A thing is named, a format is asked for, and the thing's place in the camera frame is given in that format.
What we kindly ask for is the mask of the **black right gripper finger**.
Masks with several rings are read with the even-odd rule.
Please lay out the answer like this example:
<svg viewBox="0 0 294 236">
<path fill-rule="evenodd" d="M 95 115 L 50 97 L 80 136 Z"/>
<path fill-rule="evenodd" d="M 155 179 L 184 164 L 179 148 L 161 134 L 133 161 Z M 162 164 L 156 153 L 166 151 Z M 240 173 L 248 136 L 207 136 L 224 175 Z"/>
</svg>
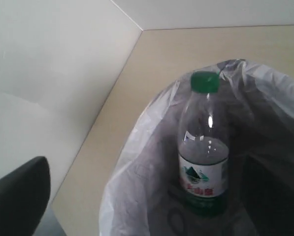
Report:
<svg viewBox="0 0 294 236">
<path fill-rule="evenodd" d="M 51 193 L 47 158 L 37 156 L 0 179 L 0 236 L 31 236 Z"/>
</svg>

